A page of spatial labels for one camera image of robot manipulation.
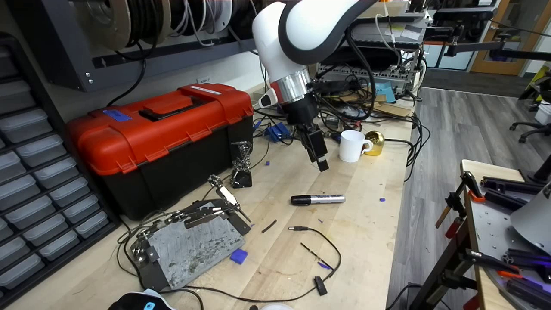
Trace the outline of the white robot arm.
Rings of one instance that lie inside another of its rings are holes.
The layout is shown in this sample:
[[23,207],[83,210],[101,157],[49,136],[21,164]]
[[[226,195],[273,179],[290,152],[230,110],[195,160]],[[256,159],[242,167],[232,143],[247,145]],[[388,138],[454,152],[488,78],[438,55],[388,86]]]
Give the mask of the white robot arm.
[[330,169],[328,146],[314,122],[309,66],[335,53],[347,29],[378,0],[276,0],[252,22],[254,41],[269,81],[280,86],[288,122],[319,171]]

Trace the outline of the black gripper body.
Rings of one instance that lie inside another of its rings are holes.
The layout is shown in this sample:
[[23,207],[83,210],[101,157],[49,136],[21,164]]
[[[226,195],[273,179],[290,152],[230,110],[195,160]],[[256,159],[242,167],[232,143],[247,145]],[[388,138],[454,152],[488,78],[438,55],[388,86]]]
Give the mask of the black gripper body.
[[318,117],[318,105],[311,97],[294,103],[285,103],[288,122],[299,131],[299,138],[309,152],[326,152],[325,136],[314,122]]

